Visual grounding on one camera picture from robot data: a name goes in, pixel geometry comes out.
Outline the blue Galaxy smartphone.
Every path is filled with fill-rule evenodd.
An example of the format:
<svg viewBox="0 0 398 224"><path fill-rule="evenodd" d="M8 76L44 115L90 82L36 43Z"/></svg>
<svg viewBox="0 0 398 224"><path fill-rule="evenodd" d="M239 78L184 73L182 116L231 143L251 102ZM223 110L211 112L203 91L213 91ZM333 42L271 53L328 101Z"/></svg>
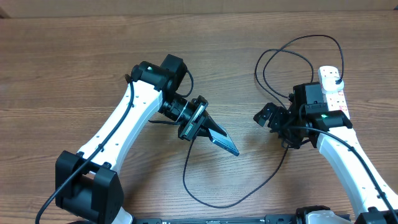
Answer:
<svg viewBox="0 0 398 224"><path fill-rule="evenodd" d="M222 135L212 129L209 129L209 139L213 144L216 144L220 148L228 151L229 153L233 154L234 156L239 156L239 151L236 148L234 142L232 141L230 135L225 130L224 127L221 126L221 129L226 133L226 135Z"/></svg>

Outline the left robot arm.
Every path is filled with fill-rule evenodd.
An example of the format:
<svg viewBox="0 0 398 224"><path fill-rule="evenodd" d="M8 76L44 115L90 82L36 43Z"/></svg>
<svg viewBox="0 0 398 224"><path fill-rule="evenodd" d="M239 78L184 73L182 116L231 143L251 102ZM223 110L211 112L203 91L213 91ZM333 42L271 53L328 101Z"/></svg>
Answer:
<svg viewBox="0 0 398 224"><path fill-rule="evenodd" d="M92 223L132 223L123 209L119 180L123 162L139 133L159 112L178 125L178 138L208 137L213 144L239 155L225 128L206 111L202 96L188 101L177 93L188 73L183 60L168 55L161 65L143 61L126 75L127 90L116 109L78 152L63 151L55 164L55 204Z"/></svg>

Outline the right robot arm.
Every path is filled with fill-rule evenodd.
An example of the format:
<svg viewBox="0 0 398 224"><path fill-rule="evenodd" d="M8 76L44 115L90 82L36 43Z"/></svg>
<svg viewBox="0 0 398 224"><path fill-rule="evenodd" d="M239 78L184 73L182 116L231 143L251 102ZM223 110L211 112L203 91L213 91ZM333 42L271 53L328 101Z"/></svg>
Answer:
<svg viewBox="0 0 398 224"><path fill-rule="evenodd" d="M308 142L317 148L346 191L356 223L397 223L397 194L364 153L347 115L329 110L321 84L294 86L289 101L289 108L267 103L254 121L277 133L286 148Z"/></svg>

